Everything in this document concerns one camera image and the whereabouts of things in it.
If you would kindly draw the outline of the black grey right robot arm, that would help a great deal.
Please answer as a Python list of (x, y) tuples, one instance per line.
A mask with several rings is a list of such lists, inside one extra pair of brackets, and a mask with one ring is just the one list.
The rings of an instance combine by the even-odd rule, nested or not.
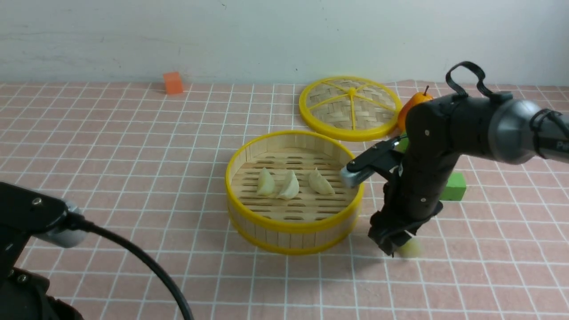
[(443, 209), (441, 195), (461, 156), (520, 165), (534, 157), (568, 162), (568, 115), (529, 100), (445, 96), (407, 114), (407, 148), (382, 140), (362, 153), (387, 182), (368, 236), (387, 255)]

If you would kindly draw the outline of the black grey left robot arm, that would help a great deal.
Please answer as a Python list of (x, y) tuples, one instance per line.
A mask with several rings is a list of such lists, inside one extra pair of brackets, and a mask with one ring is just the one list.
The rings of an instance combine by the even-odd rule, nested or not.
[(63, 199), (6, 182), (0, 187), (0, 317), (3, 320), (81, 320), (71, 305), (48, 294), (50, 281), (16, 267), (31, 237), (61, 248), (82, 243), (68, 218), (80, 209)]

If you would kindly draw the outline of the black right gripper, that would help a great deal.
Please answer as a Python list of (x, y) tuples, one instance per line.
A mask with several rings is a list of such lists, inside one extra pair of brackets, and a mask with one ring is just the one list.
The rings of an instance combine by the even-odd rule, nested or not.
[(421, 219), (411, 217), (393, 202), (385, 202), (382, 209), (370, 218), (368, 238), (386, 255), (393, 256), (396, 251), (409, 244), (417, 231), (443, 209), (443, 204), (437, 201), (433, 209)]

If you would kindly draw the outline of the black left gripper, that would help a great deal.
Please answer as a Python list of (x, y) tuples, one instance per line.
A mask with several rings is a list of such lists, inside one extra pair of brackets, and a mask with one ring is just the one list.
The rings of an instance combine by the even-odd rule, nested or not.
[(83, 315), (62, 300), (47, 294), (49, 279), (13, 268), (1, 284), (2, 320), (83, 320)]

